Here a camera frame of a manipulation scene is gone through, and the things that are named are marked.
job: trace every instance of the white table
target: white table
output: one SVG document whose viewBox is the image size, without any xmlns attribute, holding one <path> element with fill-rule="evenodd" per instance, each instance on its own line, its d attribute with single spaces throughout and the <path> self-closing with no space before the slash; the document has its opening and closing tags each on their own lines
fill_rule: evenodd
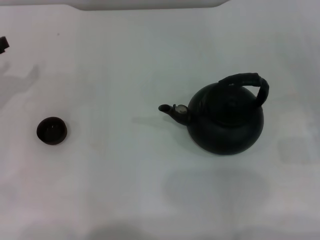
<svg viewBox="0 0 320 240">
<path fill-rule="evenodd" d="M 0 239 L 320 239 L 318 11 L 0 7 Z M 246 72 L 270 94 L 241 154 L 200 149 L 158 111 Z M 68 124 L 63 144 L 36 136 L 50 116 Z"/>
</svg>

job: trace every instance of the teapot spout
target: teapot spout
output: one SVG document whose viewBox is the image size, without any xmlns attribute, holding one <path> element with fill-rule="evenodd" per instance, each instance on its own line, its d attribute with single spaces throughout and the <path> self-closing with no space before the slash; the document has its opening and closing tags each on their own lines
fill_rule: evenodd
<svg viewBox="0 0 320 240">
<path fill-rule="evenodd" d="M 188 126 L 191 123 L 191 112 L 185 105 L 176 106 L 174 104 L 173 106 L 169 106 L 163 104 L 160 105 L 158 109 L 159 111 L 168 114 L 179 124 Z"/>
</svg>

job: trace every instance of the small cup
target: small cup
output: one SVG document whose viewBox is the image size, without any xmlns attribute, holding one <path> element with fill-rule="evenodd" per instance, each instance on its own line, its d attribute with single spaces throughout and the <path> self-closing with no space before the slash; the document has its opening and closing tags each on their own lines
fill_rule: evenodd
<svg viewBox="0 0 320 240">
<path fill-rule="evenodd" d="M 67 136 L 65 122 L 55 116 L 48 117 L 41 121 L 36 129 L 38 138 L 48 145 L 57 145 L 65 140 Z"/>
</svg>

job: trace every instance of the kettle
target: kettle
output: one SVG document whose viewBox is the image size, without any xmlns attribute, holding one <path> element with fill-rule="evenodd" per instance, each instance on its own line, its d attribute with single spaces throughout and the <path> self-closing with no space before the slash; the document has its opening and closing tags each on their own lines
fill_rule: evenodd
<svg viewBox="0 0 320 240">
<path fill-rule="evenodd" d="M 244 86 L 260 87 L 257 96 Z M 233 155 L 250 148 L 264 127 L 262 104 L 269 85 L 257 73 L 228 76 L 198 91 L 185 105 L 160 105 L 159 110 L 185 125 L 201 148 Z"/>
</svg>

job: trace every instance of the spout tip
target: spout tip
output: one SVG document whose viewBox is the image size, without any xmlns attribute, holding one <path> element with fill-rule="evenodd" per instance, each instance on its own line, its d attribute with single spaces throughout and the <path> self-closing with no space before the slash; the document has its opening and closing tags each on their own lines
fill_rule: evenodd
<svg viewBox="0 0 320 240">
<path fill-rule="evenodd" d="M 163 104 L 163 105 L 160 105 L 158 109 L 159 111 L 166 113 L 170 111 L 171 107 L 167 104 Z"/>
</svg>

